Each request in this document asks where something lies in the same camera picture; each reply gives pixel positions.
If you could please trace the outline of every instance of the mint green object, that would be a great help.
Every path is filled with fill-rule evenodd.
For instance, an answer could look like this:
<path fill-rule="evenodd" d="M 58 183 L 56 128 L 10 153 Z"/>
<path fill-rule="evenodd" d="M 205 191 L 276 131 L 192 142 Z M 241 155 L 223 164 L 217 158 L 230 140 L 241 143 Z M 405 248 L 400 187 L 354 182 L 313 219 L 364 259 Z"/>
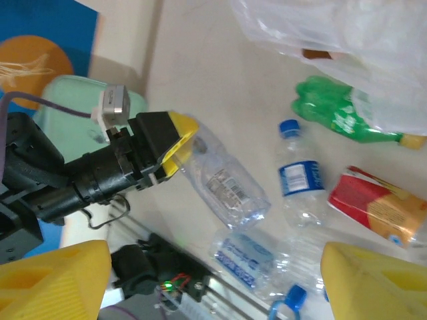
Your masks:
<path fill-rule="evenodd" d="M 402 133 L 383 133 L 359 117 L 351 100 L 352 87 L 325 77 L 308 77 L 296 86 L 299 99 L 292 110 L 307 121 L 315 121 L 347 138 L 361 143 L 397 141 Z"/>
<path fill-rule="evenodd" d="M 43 98 L 70 109 L 91 113 L 98 106 L 99 94 L 107 86 L 107 83 L 85 77 L 63 75 L 46 86 Z M 129 98 L 130 118 L 147 111 L 147 103 L 141 95 L 129 91 Z M 41 106 L 34 120 L 62 153 L 66 163 L 107 145 L 101 128 L 91 119 Z"/>

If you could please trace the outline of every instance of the blue bottle label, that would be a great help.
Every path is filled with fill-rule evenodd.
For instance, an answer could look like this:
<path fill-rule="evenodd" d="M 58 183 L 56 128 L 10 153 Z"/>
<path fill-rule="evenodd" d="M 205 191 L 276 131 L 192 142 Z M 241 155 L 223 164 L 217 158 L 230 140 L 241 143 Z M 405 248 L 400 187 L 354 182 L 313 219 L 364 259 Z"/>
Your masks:
<path fill-rule="evenodd" d="M 274 260 L 270 251 L 243 233 L 226 238 L 215 258 L 249 289 L 255 287 L 261 269 Z"/>
<path fill-rule="evenodd" d="M 279 169 L 283 196 L 294 193 L 324 190 L 317 161 L 300 161 Z"/>

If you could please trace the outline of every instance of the white table surface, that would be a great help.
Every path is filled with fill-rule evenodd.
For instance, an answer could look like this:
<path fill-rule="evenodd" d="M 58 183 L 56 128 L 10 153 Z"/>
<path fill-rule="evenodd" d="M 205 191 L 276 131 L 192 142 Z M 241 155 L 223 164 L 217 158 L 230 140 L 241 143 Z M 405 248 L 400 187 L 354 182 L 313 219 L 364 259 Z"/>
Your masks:
<path fill-rule="evenodd" d="M 116 68 L 118 78 L 115 78 L 114 72 L 103 69 L 105 63 L 101 60 L 93 64 L 92 75 L 106 73 L 103 80 L 110 77 L 115 83 L 129 81 L 126 84 L 131 89 L 146 92 L 151 111 L 173 109 L 191 113 L 204 122 L 270 198 L 272 208 L 259 228 L 280 239 L 290 234 L 286 213 L 280 207 L 282 199 L 275 165 L 278 123 L 295 117 L 290 103 L 296 98 L 296 83 L 318 72 L 295 59 L 250 43 L 228 1 L 206 0 L 164 1 L 157 36 L 155 41 L 153 38 L 149 41 L 154 52 L 149 54 L 149 67 L 144 67 L 147 46 L 138 41 L 143 39 L 141 35 L 147 35 L 144 28 L 152 26 L 144 22 L 145 1 L 80 1 L 107 13 L 106 21 L 111 20 L 105 30 L 113 37 L 107 39 L 103 35 L 105 38 L 99 40 L 97 48 L 102 48 L 99 52 L 105 59 L 125 66 L 123 70 L 131 74 L 118 72 L 121 69 Z M 118 14 L 109 6 L 117 9 Z M 127 42 L 116 47 L 115 38 Z M 318 147 L 327 187 L 331 187 L 345 166 L 356 165 L 421 197 L 426 196 L 426 149 L 411 151 L 393 143 L 362 145 L 318 124 L 305 121 L 301 124 Z M 209 260 L 207 249 L 214 233 L 224 225 L 182 174 L 148 190 L 132 192 L 129 200 L 134 219 L 218 268 Z M 405 257 L 403 250 L 345 216 L 331 213 L 330 217 L 334 228 L 365 239 L 356 244 Z M 330 313 L 323 319 L 331 319 Z"/>

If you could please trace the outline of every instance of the plastic bottle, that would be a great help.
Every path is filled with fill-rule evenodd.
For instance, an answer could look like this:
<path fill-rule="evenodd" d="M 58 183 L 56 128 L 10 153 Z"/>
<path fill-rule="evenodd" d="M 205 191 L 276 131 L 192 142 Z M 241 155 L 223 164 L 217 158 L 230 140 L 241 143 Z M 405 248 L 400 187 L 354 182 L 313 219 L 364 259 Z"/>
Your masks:
<path fill-rule="evenodd" d="M 229 229 L 245 230 L 265 217 L 271 204 L 264 190 L 201 123 L 192 149 L 182 171 Z"/>
<path fill-rule="evenodd" d="M 256 228 L 218 231 L 209 254 L 226 271 L 264 301 L 288 300 L 293 311 L 324 300 L 320 260 L 325 239 L 294 237 L 274 243 Z"/>
<path fill-rule="evenodd" d="M 410 149 L 420 149 L 425 144 L 425 137 L 371 128 L 354 109 L 352 91 L 352 87 L 325 77 L 308 77 L 296 86 L 300 97 L 292 103 L 292 110 L 307 121 L 318 122 L 361 143 L 395 141 Z"/>
<path fill-rule="evenodd" d="M 279 130 L 283 139 L 276 159 L 286 219 L 292 226 L 322 225 L 326 222 L 327 194 L 314 148 L 302 135 L 296 120 L 280 123 Z"/>

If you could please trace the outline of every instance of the clear plastic bottle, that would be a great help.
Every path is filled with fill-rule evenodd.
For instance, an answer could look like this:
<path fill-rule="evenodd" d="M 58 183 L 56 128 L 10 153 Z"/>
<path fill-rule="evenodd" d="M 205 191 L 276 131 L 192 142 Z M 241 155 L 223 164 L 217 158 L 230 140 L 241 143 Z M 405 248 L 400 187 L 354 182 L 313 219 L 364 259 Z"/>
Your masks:
<path fill-rule="evenodd" d="M 262 231 L 218 231 L 209 254 L 226 271 L 264 301 L 285 300 L 296 286 L 292 303 L 302 306 L 324 300 L 320 260 L 326 243 L 318 235 L 299 236 L 279 243 Z"/>
<path fill-rule="evenodd" d="M 292 226 L 325 223 L 327 194 L 324 189 L 314 148 L 294 119 L 279 125 L 283 139 L 277 148 L 283 208 Z"/>
<path fill-rule="evenodd" d="M 182 171 L 229 229 L 249 229 L 271 207 L 268 197 L 220 140 L 207 127 L 199 126 L 192 156 L 181 163 Z"/>

